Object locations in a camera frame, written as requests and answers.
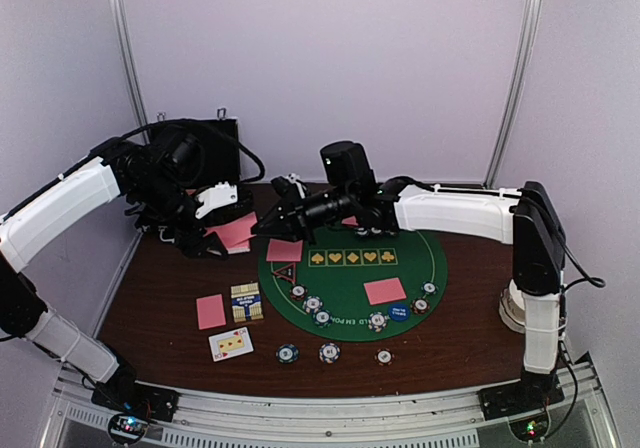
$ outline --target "wooden table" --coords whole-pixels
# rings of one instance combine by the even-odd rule
[[[256,186],[256,209],[275,202],[268,186]],[[140,380],[193,390],[238,395],[353,397],[449,390],[515,379],[524,337],[498,316],[501,290],[510,279],[511,248],[481,238],[437,234],[449,264],[443,301],[407,333],[373,343],[345,343],[340,360],[325,365],[325,340],[304,332],[263,298],[265,319],[249,324],[255,352],[213,363],[208,337],[234,328],[229,287],[258,281],[258,256],[266,240],[252,240],[251,253],[228,261],[191,260],[145,235],[125,275],[100,334],[138,370]],[[198,330],[196,298],[222,293],[226,327]],[[300,349],[291,365],[277,362],[284,343]],[[378,366],[377,349],[396,356]]]

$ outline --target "playing card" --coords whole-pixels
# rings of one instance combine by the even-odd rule
[[[209,337],[213,361],[222,361],[253,351],[248,328],[227,331]]]

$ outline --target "poker chip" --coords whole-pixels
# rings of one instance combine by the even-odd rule
[[[387,327],[387,319],[379,311],[369,315],[369,329],[374,333],[380,333]]]
[[[325,343],[320,347],[318,356],[323,363],[335,363],[340,358],[340,347],[335,343]]]
[[[280,363],[289,364],[293,363],[300,356],[300,351],[296,348],[295,345],[282,345],[276,351],[276,358]]]
[[[391,318],[393,321],[402,322],[409,319],[411,312],[409,311],[409,307],[404,303],[394,303],[393,305],[389,306],[388,314],[389,318]]]
[[[325,328],[331,324],[331,313],[327,310],[320,310],[313,315],[313,322],[318,328]]]
[[[389,350],[384,349],[378,350],[373,359],[376,360],[376,363],[378,363],[380,366],[389,366],[391,363],[393,363],[395,356]]]
[[[416,315],[424,315],[427,311],[429,311],[429,302],[427,300],[423,300],[422,298],[413,300],[411,302],[411,311]]]
[[[311,315],[317,313],[322,308],[322,300],[317,296],[308,296],[302,304],[302,309]]]
[[[302,301],[307,297],[307,288],[303,285],[294,285],[289,291],[289,297],[293,301]]]
[[[437,292],[438,292],[438,287],[433,283],[426,282],[422,284],[422,293],[424,293],[425,295],[427,296],[435,295]]]

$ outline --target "green felt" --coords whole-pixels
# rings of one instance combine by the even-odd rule
[[[331,325],[319,328],[311,315],[302,309],[302,301],[293,301],[289,296],[291,283],[273,276],[273,271],[287,263],[266,261],[266,249],[260,256],[260,285],[275,308],[294,325],[323,338],[336,341],[365,342],[399,335],[424,321],[436,309],[444,295],[447,284],[447,260],[438,240],[428,232],[400,232],[394,238],[358,238],[349,230],[332,231],[326,228],[316,230],[317,244],[305,243],[302,261],[297,264],[298,284],[305,285],[309,295],[319,296],[333,317]],[[352,251],[358,260],[346,258]],[[367,260],[364,253],[376,252],[375,260]],[[381,333],[369,330],[367,323],[373,312],[387,315],[393,303],[370,305],[364,283],[400,278],[406,299],[400,303],[410,306],[411,301],[424,297],[430,309],[425,315],[411,313],[404,322],[388,319],[387,327]],[[438,287],[435,295],[424,296],[421,286],[424,282]]]

